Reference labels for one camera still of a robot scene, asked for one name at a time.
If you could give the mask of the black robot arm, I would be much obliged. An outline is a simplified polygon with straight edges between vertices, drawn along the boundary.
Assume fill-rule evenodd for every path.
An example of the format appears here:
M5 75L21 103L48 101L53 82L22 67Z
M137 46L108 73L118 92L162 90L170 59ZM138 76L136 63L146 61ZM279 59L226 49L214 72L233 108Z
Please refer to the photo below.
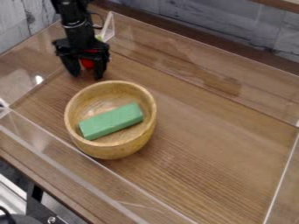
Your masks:
M92 22L90 1L50 0L65 32L65 38L54 39L52 44L69 74L78 77L84 67L93 71L93 79L100 80L108 68L109 45L96 38L94 30L101 26L96 27Z

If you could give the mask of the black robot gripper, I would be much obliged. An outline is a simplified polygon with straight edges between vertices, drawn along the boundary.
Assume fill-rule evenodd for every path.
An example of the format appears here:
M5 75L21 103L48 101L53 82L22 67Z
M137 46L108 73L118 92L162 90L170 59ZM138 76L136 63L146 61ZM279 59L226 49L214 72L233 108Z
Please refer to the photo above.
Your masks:
M94 27L89 21L61 23L65 37L56 39L56 55L73 77L80 75L80 61L93 62L93 78L100 80L106 71L109 61L109 46L96 38Z

